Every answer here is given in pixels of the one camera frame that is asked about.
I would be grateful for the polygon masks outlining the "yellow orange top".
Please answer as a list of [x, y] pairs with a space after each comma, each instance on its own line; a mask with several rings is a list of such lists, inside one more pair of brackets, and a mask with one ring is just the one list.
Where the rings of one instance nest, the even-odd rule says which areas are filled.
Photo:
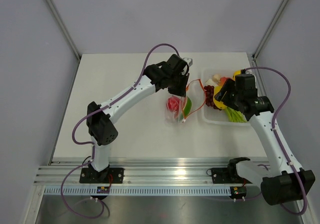
[[233, 73], [232, 79], [235, 80], [237, 75], [240, 75], [242, 73], [241, 70], [237, 70]]

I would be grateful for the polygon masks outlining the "yellow lemon front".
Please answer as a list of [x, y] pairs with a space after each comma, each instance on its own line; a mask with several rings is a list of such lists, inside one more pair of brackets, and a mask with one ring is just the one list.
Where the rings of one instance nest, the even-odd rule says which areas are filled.
[[214, 87], [214, 92], [213, 92], [213, 103], [214, 105], [220, 109], [220, 110], [225, 110], [227, 108], [227, 106], [222, 102], [222, 101], [218, 101], [216, 100], [215, 96], [220, 92], [222, 86], [215, 86]]

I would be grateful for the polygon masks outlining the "red tomato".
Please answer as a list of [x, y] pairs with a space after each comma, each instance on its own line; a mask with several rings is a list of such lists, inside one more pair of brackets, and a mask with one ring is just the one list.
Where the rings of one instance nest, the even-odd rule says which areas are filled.
[[166, 101], [166, 108], [170, 112], [177, 112], [180, 108], [180, 98], [171, 96]]

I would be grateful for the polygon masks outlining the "white garlic bulb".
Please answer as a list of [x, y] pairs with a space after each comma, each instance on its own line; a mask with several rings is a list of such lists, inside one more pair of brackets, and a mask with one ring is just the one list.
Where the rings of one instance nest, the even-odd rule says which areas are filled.
[[221, 80], [221, 76], [219, 74], [215, 74], [212, 76], [212, 80], [216, 83], [219, 83]]

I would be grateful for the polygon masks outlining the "clear zip top bag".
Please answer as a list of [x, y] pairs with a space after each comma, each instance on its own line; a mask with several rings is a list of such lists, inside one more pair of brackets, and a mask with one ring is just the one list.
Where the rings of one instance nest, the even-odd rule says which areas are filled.
[[194, 79], [186, 86], [186, 96], [171, 95], [165, 102], [165, 120], [182, 124], [205, 105], [206, 92], [202, 81]]

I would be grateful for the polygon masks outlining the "watermelon slice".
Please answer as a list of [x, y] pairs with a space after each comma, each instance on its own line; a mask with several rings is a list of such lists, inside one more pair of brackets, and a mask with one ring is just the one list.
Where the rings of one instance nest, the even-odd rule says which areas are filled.
[[191, 112], [192, 105], [193, 105], [193, 103], [188, 96], [186, 96], [182, 99], [182, 113], [185, 116], [187, 116]]

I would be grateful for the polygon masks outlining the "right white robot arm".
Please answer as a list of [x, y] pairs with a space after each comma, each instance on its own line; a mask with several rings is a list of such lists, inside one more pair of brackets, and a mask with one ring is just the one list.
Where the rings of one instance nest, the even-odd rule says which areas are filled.
[[247, 157], [234, 158], [227, 167], [228, 179], [232, 182], [245, 179], [259, 187], [271, 206], [306, 201], [316, 177], [312, 170], [304, 170], [290, 151], [270, 100], [258, 95], [255, 76], [242, 73], [228, 78], [214, 100], [244, 115], [256, 132], [271, 168], [258, 167]]

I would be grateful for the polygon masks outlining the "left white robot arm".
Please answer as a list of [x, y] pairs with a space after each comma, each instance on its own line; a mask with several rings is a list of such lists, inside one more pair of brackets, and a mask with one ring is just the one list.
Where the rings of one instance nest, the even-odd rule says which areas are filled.
[[87, 113], [91, 116], [86, 125], [93, 141], [93, 157], [89, 168], [90, 177], [95, 182], [103, 183], [108, 178], [110, 144], [118, 137], [116, 122], [134, 105], [159, 90], [167, 89], [174, 96], [186, 97], [192, 64], [191, 58], [173, 54], [167, 61], [146, 66], [140, 79], [109, 101], [88, 105]]

